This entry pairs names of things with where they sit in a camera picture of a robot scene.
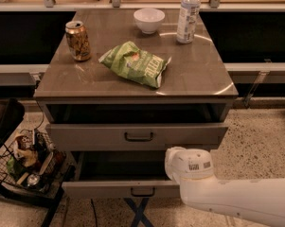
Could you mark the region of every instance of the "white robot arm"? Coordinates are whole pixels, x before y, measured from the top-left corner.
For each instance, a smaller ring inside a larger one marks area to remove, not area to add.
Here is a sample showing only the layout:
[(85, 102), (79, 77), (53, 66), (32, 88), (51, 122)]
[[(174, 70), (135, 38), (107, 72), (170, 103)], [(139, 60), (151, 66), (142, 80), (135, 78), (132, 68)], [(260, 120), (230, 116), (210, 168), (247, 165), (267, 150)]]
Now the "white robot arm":
[(165, 170), (190, 207), (285, 227), (285, 178), (219, 180), (208, 151), (179, 147), (167, 150)]

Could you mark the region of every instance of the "water bottle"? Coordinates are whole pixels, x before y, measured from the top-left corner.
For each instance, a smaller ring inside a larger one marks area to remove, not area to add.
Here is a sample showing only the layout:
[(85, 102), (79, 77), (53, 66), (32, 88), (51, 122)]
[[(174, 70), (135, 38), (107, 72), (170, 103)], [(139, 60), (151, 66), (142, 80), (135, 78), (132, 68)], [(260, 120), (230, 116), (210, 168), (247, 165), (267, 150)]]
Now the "water bottle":
[(177, 41), (179, 43), (188, 44), (193, 41), (200, 5), (200, 0), (181, 1), (177, 28)]

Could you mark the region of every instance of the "chip bag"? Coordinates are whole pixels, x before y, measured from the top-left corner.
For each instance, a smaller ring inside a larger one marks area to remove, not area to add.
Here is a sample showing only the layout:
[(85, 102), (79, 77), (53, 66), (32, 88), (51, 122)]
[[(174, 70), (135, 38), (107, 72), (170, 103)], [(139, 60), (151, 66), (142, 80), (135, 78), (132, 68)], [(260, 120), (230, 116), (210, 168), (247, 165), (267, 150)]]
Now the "chip bag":
[(162, 72), (169, 64), (170, 58), (165, 61), (150, 52), (140, 50), (129, 41), (109, 50), (98, 61), (120, 77), (159, 88)]

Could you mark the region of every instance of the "soda can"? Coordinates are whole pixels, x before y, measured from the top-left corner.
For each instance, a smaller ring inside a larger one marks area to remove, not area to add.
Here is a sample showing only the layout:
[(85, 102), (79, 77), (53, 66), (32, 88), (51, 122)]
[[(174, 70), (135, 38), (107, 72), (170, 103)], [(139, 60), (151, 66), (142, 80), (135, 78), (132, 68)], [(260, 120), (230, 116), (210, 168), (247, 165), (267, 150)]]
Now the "soda can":
[(86, 61), (91, 57), (86, 27), (82, 21), (71, 21), (65, 26), (70, 53), (76, 61)]

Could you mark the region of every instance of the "terrazzo floor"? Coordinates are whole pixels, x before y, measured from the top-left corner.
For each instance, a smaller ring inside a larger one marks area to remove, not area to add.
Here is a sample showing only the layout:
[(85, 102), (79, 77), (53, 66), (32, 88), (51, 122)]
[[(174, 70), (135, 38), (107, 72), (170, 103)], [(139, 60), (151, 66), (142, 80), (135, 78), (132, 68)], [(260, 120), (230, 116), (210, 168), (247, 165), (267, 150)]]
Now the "terrazzo floor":
[[(28, 110), (19, 129), (33, 129), (41, 119), (41, 113)], [(220, 147), (211, 151), (218, 178), (285, 177), (285, 109), (233, 109), (226, 123), (229, 125), (226, 136)], [(133, 201), (139, 206), (142, 199)], [(0, 227), (41, 226), (45, 212), (44, 208), (2, 201), (0, 197)], [(149, 199), (144, 215), (152, 226), (264, 226), (194, 210), (174, 198)], [(134, 224), (134, 216), (134, 211), (123, 199), (75, 200), (64, 195), (50, 226), (151, 226), (142, 221)]]

